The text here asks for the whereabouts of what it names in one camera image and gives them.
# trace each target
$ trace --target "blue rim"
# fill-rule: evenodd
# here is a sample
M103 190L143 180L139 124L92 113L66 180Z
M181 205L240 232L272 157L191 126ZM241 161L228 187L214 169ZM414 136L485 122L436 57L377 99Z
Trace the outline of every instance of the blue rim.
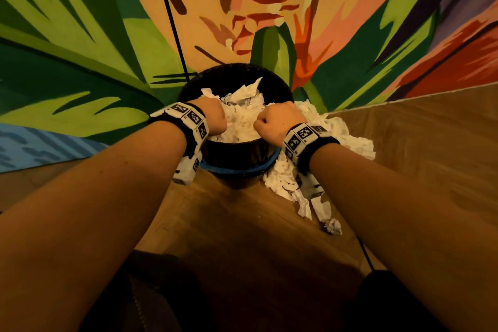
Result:
M271 158L264 164L260 164L257 167L252 167L247 170L229 170L226 168L213 167L212 165L207 164L204 159L201 161L201 168L205 171L209 171L215 174L221 175L245 175L252 174L254 172L260 172L267 170L271 167L272 163L278 158L278 154L280 153L280 149L277 149L275 153L271 156Z

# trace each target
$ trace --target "forearm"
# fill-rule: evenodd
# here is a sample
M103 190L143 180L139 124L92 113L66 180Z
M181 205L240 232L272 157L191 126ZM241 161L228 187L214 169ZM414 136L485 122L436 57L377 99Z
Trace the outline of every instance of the forearm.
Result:
M495 228L339 145L317 150L310 169L356 234L447 326L495 323Z
M150 225L185 146L180 129L156 122L2 215L0 329L84 316Z

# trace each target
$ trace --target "mural wall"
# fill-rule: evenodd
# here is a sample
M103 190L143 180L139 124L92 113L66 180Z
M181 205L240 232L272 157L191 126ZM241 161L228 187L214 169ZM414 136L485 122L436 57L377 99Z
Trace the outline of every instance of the mural wall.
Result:
M498 0L169 5L185 67L165 0L0 0L0 171L90 156L223 63L264 66L321 112L498 81Z

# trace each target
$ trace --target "crumpled tissue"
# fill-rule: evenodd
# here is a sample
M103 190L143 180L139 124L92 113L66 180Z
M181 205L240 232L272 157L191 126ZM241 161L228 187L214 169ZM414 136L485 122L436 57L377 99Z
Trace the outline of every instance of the crumpled tissue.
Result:
M367 159L375 159L374 144L366 138L357 138L349 134L348 127L339 117L327 118L328 114L319 114L315 106L306 101L296 101L296 106L301 110L308 122L322 125L341 143L341 145L364 156ZM273 168L268 171L263 181L265 185L273 190L279 196L290 201L299 203L298 214L302 217L311 219L310 202L305 199L296 183L294 165L287 159L283 152L277 158ZM332 234L342 234L341 224L338 220L331 217L332 210L329 202L322 203L320 197L311 200L311 205L315 209L318 219L326 228L327 232Z
M243 85L234 93L229 93L221 99L219 96L213 95L210 88L201 90L206 97L220 99L227 116L227 130L220 135L209 137L209 140L224 143L241 143L260 138L252 124L266 107L263 94L258 91L261 79L262 77L248 86Z

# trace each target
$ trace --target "fist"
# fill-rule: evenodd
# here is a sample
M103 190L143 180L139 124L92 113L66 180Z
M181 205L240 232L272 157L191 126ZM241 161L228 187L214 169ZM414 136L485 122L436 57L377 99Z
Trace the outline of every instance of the fist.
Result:
M220 100L211 97L199 97L190 101L190 103L198 106L206 116L209 135L218 135L227 130L227 118Z
M291 101L266 107L254 121L254 129L265 141L282 147L283 140L294 125L308 122Z

